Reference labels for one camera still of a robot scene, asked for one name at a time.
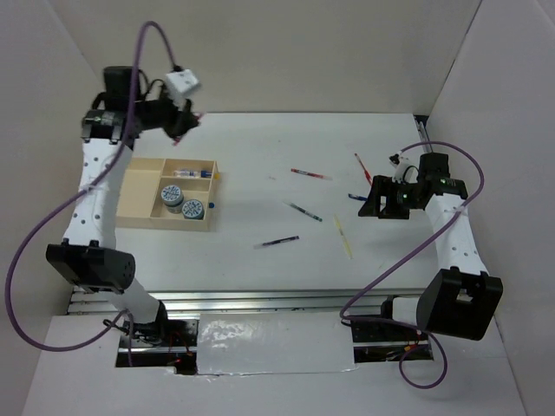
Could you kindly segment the blue white round jar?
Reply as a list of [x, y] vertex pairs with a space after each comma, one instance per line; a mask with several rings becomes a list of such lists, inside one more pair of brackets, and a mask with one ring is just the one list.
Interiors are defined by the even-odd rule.
[[177, 185], [163, 187], [160, 191], [160, 198], [166, 209], [175, 214], [181, 212], [181, 207], [185, 202], [183, 193]]

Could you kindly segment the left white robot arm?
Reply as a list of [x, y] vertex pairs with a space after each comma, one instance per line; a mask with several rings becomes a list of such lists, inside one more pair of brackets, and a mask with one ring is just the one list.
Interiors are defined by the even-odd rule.
[[59, 244], [46, 251], [47, 261], [89, 294], [97, 294], [117, 310], [126, 310], [149, 344], [164, 344], [171, 335], [164, 304], [135, 278], [132, 254], [116, 248], [116, 212], [134, 142], [146, 130], [161, 128], [173, 140], [199, 124], [189, 94], [199, 86], [190, 69], [179, 66], [166, 74], [157, 99], [134, 98], [130, 67], [108, 67], [107, 86], [99, 95], [103, 109], [88, 110], [82, 119], [83, 165], [79, 198]]

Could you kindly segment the purple gel pen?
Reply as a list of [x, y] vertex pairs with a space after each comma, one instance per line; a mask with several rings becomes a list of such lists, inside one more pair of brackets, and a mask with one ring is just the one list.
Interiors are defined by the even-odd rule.
[[275, 239], [275, 240], [271, 240], [271, 241], [267, 241], [267, 242], [263, 242], [260, 244], [255, 244], [253, 246], [253, 248], [255, 250], [259, 250], [259, 249], [263, 249], [263, 248], [268, 248], [274, 245], [279, 245], [279, 244], [285, 244], [285, 243], [289, 243], [289, 242], [294, 242], [300, 239], [300, 236], [291, 236], [291, 237], [283, 237], [283, 238], [279, 238], [279, 239]]

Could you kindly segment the green gel pen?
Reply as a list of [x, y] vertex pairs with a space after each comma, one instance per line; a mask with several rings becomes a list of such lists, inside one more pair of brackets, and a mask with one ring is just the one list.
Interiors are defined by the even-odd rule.
[[294, 210], [296, 210], [296, 211], [302, 213], [302, 214], [305, 215], [306, 217], [309, 217], [309, 218], [311, 218], [311, 219], [313, 219], [313, 220], [316, 220], [317, 222], [320, 222], [320, 223], [323, 222], [323, 219], [322, 219], [321, 217], [319, 217], [318, 215], [316, 215], [316, 214], [314, 214], [314, 213], [312, 213], [312, 212], [310, 212], [310, 211], [307, 211], [307, 210], [304, 209], [303, 207], [301, 207], [301, 206], [299, 206], [299, 205], [296, 205], [296, 204], [292, 203], [291, 201], [284, 200], [283, 202], [284, 202], [284, 204], [286, 204], [286, 205], [289, 206], [290, 208], [292, 208], [292, 209], [294, 209]]

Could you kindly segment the blue capped glue bottle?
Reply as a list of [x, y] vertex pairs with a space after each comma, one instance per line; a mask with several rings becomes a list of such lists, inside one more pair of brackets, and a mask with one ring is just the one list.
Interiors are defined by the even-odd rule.
[[212, 172], [207, 170], [179, 169], [173, 171], [173, 176], [177, 178], [210, 179], [212, 177]]

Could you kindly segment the red ballpoint pen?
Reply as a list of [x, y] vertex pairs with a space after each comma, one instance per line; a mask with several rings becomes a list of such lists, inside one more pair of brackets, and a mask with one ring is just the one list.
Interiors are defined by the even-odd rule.
[[363, 174], [365, 179], [368, 181], [369, 185], [372, 186], [372, 177], [368, 171], [368, 169], [366, 168], [366, 166], [363, 164], [362, 159], [360, 158], [358, 153], [354, 153], [355, 158], [358, 162], [358, 164], [360, 165], [360, 167], [362, 168]]

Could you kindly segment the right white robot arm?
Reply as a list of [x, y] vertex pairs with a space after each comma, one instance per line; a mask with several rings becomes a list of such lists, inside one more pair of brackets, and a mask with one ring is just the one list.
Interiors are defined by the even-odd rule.
[[450, 175], [448, 156], [425, 153], [414, 166], [400, 154], [391, 156], [391, 177], [376, 175], [362, 217], [407, 219], [411, 211], [426, 213], [433, 232], [438, 271], [419, 298], [396, 297], [380, 316], [378, 328], [389, 340], [415, 325], [435, 334], [479, 341], [493, 318], [503, 284], [480, 259], [463, 205], [465, 183]]

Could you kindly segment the red gel pen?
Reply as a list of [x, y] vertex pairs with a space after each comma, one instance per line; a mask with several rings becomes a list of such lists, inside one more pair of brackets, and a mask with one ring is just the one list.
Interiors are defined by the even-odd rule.
[[308, 172], [308, 171], [300, 170], [300, 169], [297, 169], [297, 168], [291, 168], [290, 171], [295, 173], [295, 174], [300, 174], [300, 175], [304, 175], [304, 176], [312, 177], [312, 178], [316, 178], [316, 179], [332, 180], [332, 177], [330, 177], [330, 176], [322, 175], [322, 174], [315, 173], [315, 172]]

